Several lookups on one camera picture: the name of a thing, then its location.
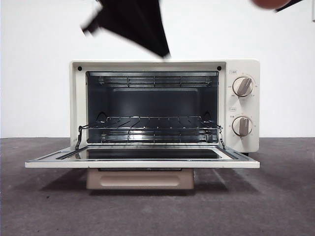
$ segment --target oven door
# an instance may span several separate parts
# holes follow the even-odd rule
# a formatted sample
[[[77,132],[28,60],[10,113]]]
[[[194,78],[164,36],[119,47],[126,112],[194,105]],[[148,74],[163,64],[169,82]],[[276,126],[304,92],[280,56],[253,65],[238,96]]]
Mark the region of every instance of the oven door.
[[[217,145],[68,147],[25,163],[26,168],[259,168],[259,162]]]

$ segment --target oven cavity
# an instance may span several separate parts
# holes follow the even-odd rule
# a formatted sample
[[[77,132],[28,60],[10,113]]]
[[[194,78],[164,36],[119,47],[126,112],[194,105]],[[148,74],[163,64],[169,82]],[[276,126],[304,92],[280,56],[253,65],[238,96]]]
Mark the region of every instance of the oven cavity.
[[[218,143],[218,78],[217,71],[87,72],[80,135],[86,129],[89,144]]]

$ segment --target cream toaster oven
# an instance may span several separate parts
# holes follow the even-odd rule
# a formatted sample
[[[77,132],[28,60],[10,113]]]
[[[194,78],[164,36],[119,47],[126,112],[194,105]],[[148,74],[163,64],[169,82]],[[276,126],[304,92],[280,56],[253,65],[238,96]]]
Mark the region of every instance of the cream toaster oven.
[[[259,168],[259,62],[73,61],[70,147],[27,168],[86,168],[88,189],[191,189],[194,168]]]

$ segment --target control knob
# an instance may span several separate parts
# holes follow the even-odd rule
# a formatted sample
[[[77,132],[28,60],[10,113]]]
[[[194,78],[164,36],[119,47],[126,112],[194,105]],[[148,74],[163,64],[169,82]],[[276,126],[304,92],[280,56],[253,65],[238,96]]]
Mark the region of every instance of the control knob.
[[[237,117],[232,123],[232,128],[235,134],[244,137],[252,131],[252,122],[247,117]]]
[[[237,78],[232,87],[236,95],[246,97],[252,92],[252,79],[245,76]]]

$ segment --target black cloth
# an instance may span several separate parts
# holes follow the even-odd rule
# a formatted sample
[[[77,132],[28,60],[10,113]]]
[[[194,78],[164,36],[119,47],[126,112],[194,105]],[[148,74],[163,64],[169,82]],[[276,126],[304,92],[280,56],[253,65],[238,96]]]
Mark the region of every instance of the black cloth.
[[[281,8],[277,9],[276,11],[277,12],[282,11],[282,10],[288,8],[289,6],[292,6],[292,5],[294,5],[294,4],[298,3],[298,2],[301,2],[301,1],[303,1],[303,0],[291,0],[289,3],[287,3],[286,5],[284,5]]]
[[[83,32],[103,27],[164,57],[169,49],[158,0],[100,0],[103,8]]]

